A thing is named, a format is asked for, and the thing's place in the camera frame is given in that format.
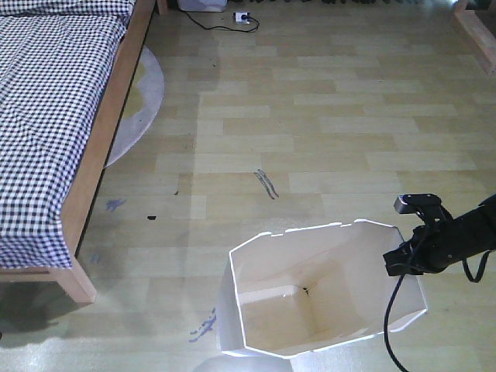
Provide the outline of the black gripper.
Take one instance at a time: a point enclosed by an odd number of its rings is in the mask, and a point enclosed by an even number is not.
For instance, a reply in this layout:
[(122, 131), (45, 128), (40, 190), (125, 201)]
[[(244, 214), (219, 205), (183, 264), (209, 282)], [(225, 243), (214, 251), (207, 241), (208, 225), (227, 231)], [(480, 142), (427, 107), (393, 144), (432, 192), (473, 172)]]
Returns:
[(443, 252), (429, 227), (418, 226), (413, 235), (398, 248), (383, 255), (385, 269), (390, 277), (404, 274), (438, 274), (457, 262), (454, 253)]

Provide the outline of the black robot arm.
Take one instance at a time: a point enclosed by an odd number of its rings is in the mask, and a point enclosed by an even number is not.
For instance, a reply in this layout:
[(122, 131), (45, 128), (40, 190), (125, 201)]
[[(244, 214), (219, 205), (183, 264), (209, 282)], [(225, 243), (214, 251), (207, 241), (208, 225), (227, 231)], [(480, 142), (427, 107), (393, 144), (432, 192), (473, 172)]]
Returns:
[(400, 214), (416, 214), (421, 226), (413, 229), (410, 240), (383, 255), (390, 276), (437, 274), (467, 258), (495, 250), (495, 197), (475, 209), (452, 217), (434, 194), (400, 195), (394, 202)]

